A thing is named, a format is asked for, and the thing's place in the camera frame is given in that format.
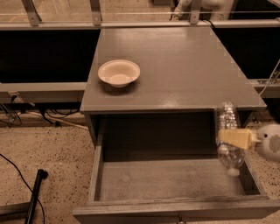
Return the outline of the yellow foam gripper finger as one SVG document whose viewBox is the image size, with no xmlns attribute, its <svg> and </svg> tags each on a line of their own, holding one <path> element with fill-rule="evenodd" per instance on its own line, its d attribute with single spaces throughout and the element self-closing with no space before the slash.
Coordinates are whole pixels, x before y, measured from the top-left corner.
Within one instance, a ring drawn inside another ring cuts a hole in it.
<svg viewBox="0 0 280 224">
<path fill-rule="evenodd" d="M 218 143 L 232 145 L 236 148 L 248 150 L 261 140 L 251 129 L 221 129 L 218 132 Z"/>
</svg>

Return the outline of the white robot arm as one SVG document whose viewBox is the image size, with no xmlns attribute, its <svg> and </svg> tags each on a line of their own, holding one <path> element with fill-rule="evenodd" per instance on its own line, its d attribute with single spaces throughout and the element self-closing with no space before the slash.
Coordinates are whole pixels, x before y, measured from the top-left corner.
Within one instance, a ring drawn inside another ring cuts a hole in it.
<svg viewBox="0 0 280 224">
<path fill-rule="evenodd" d="M 263 158 L 280 162 L 280 125 L 270 124 L 260 129 L 221 129 L 218 144 L 247 151 L 254 149 Z"/>
</svg>

